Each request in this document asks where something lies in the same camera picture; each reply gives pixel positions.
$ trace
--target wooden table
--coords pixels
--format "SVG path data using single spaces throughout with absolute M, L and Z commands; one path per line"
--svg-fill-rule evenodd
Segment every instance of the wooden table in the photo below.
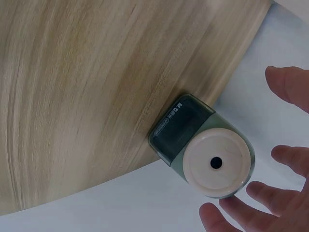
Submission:
M 269 0 L 0 0 L 0 214 L 157 159 L 182 92 L 212 105 Z

